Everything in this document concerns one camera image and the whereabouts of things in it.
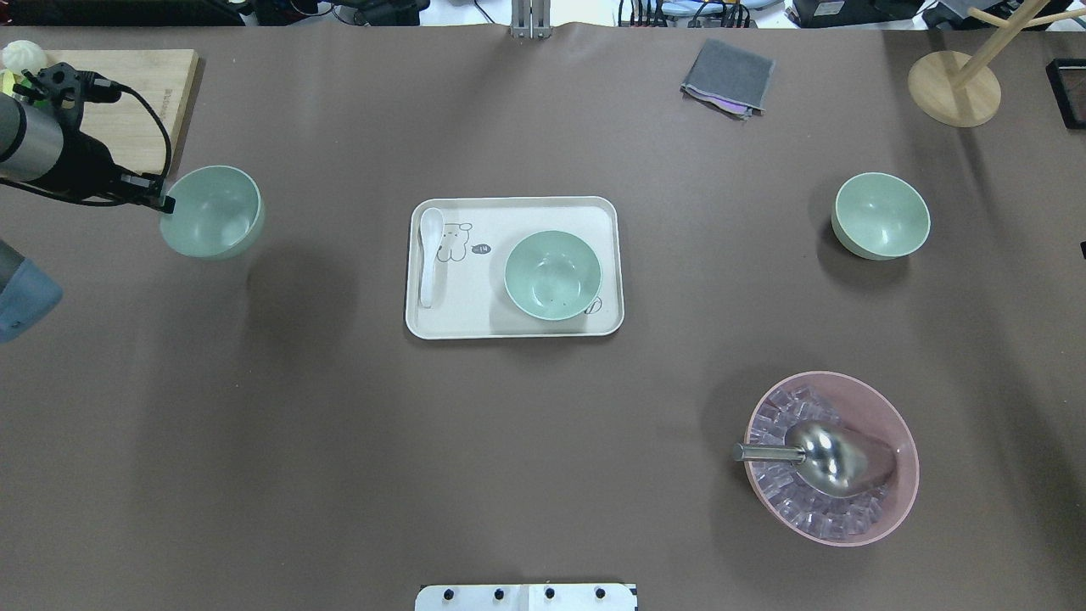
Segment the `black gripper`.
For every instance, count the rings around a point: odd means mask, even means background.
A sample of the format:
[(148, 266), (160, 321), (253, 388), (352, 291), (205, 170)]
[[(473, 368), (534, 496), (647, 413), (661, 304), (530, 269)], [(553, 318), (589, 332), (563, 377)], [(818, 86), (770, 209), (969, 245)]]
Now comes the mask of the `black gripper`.
[(163, 193), (167, 164), (156, 175), (125, 169), (113, 160), (109, 148), (83, 132), (86, 102), (112, 104), (123, 94), (131, 94), (148, 112), (167, 139), (167, 129), (154, 109), (132, 87), (109, 80), (97, 72), (77, 71), (58, 63), (39, 71), (31, 82), (39, 86), (49, 102), (52, 117), (63, 136), (59, 157), (42, 178), (31, 184), (42, 187), (59, 200), (88, 206), (159, 206), (162, 214), (173, 214), (176, 199)]

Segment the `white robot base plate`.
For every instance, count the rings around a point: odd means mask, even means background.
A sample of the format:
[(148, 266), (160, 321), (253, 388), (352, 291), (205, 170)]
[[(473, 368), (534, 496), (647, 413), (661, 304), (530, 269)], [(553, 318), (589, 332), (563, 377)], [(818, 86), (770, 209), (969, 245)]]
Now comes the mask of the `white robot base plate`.
[(637, 610), (635, 585), (585, 583), (429, 585), (415, 610)]

